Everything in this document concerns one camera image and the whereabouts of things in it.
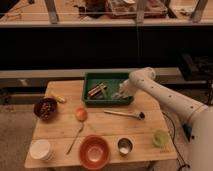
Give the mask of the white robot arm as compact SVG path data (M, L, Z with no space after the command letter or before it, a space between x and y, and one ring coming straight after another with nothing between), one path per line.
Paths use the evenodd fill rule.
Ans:
M142 90L178 114L191 127L188 171L213 171L213 106L196 101L155 81L151 67L133 71L119 85L122 97L133 96Z

